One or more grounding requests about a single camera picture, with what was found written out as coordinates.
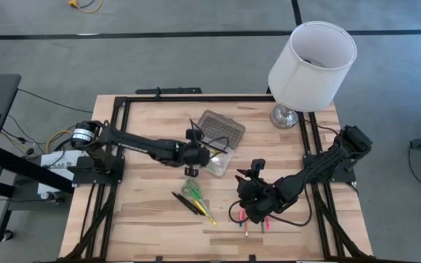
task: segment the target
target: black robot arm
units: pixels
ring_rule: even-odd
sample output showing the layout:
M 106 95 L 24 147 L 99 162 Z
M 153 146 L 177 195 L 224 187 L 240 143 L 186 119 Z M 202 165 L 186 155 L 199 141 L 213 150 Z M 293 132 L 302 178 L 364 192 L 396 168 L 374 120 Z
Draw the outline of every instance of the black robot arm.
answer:
M 103 151 L 106 145 L 117 145 L 130 150 L 148 154 L 152 159 L 170 167 L 186 165 L 185 174 L 197 176 L 193 166 L 204 167 L 210 161 L 210 151 L 202 147 L 203 134 L 199 130 L 186 130 L 189 142 L 177 140 L 150 140 L 134 134 L 117 130 L 108 122 L 83 121 L 78 123 L 72 134 L 71 145 L 85 150 L 94 160 L 95 169 L 108 173 L 114 164 L 114 156 Z
M 296 175 L 266 183 L 259 178 L 265 160 L 256 159 L 249 170 L 238 170 L 250 178 L 245 180 L 236 175 L 240 206 L 254 223 L 259 223 L 272 212 L 282 213 L 296 203 L 304 186 L 310 182 L 328 182 L 336 169 L 349 171 L 371 149 L 372 142 L 356 126 L 345 126 L 335 137 L 333 145 L 314 158 L 310 165 Z

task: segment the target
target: pink marker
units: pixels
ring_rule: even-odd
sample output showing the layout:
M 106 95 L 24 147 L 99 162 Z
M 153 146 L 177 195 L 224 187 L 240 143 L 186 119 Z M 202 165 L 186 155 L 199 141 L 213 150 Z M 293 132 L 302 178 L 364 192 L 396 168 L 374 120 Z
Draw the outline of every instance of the pink marker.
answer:
M 239 221 L 242 221 L 242 220 L 243 220 L 243 208 L 240 207 L 240 220 Z
M 265 221 L 266 221 L 266 229 L 270 230 L 269 216 L 266 216 Z

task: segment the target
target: silver lamp base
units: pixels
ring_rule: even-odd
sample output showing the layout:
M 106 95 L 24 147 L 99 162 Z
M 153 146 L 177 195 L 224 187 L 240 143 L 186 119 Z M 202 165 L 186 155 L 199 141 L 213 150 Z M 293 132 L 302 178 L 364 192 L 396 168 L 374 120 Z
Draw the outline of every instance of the silver lamp base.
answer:
M 277 104 L 270 112 L 270 122 L 279 129 L 292 128 L 298 122 L 298 114 L 294 110 Z

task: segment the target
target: wooden tabletop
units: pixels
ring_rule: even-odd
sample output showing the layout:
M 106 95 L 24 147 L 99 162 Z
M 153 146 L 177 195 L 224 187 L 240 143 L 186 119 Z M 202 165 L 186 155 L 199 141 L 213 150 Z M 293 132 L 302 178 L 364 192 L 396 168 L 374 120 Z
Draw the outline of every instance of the wooden tabletop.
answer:
M 114 98 L 109 95 L 97 97 L 94 120 L 110 120 Z M 132 103 L 127 132 L 136 135 L 184 141 L 185 130 L 190 127 L 189 118 L 197 122 L 205 110 L 212 110 L 243 124 L 246 132 L 221 178 L 216 178 L 205 170 L 201 170 L 197 178 L 217 226 L 212 225 L 206 217 L 192 214 L 170 193 L 179 192 L 184 184 L 186 177 L 183 175 L 183 167 L 165 167 L 147 155 L 126 151 L 126 170 L 123 182 L 118 187 L 107 260 L 155 260 L 156 256 L 163 256 L 164 260 L 184 261 L 247 260 L 250 254 L 256 255 L 258 260 L 323 259 L 316 216 L 305 227 L 272 220 L 272 229 L 264 234 L 261 233 L 259 224 L 250 223 L 249 237 L 245 238 L 243 228 L 232 223 L 227 215 L 230 204 L 238 200 L 235 169 L 248 169 L 251 160 L 263 158 L 266 166 L 261 176 L 271 182 L 293 175 L 303 167 L 301 156 L 304 150 L 300 127 L 297 124 L 287 130 L 275 128 L 269 121 L 269 113 L 274 104 L 275 102 Z M 319 125 L 337 130 L 340 128 L 333 105 L 317 112 L 316 118 Z M 319 132 L 323 148 L 327 149 L 335 135 L 325 130 Z M 75 190 L 60 256 L 68 254 L 80 238 L 90 188 L 91 186 L 81 186 Z M 340 224 L 361 250 L 371 254 L 357 194 L 345 183 L 332 183 L 332 188 Z M 238 207 L 234 207 L 234 218 L 238 218 L 238 211 Z M 308 217 L 305 195 L 300 195 L 298 202 L 280 217 L 291 221 L 305 221 Z M 99 255 L 102 230 L 101 226 L 96 239 L 95 256 Z M 335 254 L 330 227 L 327 231 L 331 253 Z

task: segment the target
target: table lamp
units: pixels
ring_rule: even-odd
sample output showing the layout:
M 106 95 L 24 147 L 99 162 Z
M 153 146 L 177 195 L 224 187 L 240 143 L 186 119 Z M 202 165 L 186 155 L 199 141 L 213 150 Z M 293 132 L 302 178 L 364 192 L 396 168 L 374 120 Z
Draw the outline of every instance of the table lamp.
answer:
M 356 57 L 355 42 L 342 28 L 319 21 L 299 25 L 269 73 L 277 102 L 273 125 L 288 129 L 298 121 L 296 110 L 329 106 Z

